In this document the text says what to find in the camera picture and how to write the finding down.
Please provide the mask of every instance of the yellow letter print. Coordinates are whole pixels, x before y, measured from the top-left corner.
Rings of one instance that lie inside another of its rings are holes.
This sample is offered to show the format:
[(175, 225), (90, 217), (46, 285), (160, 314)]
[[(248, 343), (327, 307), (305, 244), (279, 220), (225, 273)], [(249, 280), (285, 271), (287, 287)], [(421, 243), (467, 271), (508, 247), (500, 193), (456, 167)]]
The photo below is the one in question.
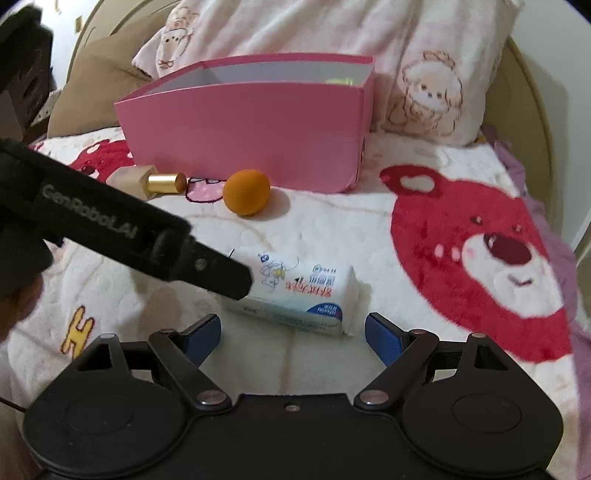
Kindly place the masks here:
[(72, 360), (82, 353), (82, 349), (86, 345), (88, 337), (95, 326), (94, 318), (89, 318), (82, 322), (85, 311), (86, 308), (84, 305), (76, 309), (68, 327), (68, 333), (64, 343), (61, 344), (61, 352), (64, 355), (67, 355), (70, 349), (72, 350)]

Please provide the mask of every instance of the pillow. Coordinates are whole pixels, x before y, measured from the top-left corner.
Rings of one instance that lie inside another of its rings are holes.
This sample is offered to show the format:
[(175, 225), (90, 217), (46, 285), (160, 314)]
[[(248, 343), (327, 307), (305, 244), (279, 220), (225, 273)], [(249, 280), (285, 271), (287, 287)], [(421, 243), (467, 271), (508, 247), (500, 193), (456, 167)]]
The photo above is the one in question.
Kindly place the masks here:
[(133, 64), (157, 78), (231, 55), (373, 55), (374, 129), (465, 145), (521, 1), (182, 0)]
[(390, 93), (385, 131), (450, 145), (472, 142), (506, 39), (511, 0), (422, 2)]
[(119, 125), (113, 103), (151, 81), (131, 60), (164, 25), (169, 12), (156, 12), (82, 48), (51, 113), (48, 137)]

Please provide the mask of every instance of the brown cushion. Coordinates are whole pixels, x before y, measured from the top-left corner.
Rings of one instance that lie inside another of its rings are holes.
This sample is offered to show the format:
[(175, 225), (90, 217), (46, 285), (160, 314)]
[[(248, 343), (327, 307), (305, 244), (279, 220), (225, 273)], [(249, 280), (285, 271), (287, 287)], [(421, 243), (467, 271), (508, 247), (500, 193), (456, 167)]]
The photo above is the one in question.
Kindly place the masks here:
[(168, 12), (156, 12), (82, 48), (51, 113), (48, 137), (119, 125), (113, 103), (151, 81), (131, 60), (164, 26)]

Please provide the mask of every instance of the orange makeup sponge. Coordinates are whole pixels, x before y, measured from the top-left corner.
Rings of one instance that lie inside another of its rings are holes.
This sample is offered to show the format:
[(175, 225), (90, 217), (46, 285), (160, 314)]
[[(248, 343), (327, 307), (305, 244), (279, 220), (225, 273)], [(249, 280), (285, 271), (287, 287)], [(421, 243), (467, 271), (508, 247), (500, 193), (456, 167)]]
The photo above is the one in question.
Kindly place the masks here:
[(228, 210), (248, 216), (263, 209), (270, 193), (271, 184), (265, 174), (256, 170), (241, 170), (226, 180), (222, 197)]

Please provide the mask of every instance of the pink box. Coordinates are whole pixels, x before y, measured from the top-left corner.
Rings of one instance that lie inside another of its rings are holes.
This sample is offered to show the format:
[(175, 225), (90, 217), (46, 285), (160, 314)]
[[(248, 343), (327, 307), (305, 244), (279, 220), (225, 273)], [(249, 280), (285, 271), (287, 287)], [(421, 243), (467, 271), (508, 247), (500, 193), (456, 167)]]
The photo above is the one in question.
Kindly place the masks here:
[(357, 182), (373, 89), (372, 57), (250, 55), (189, 65), (115, 109), (138, 164), (215, 180), (255, 168), (275, 186), (336, 193)]

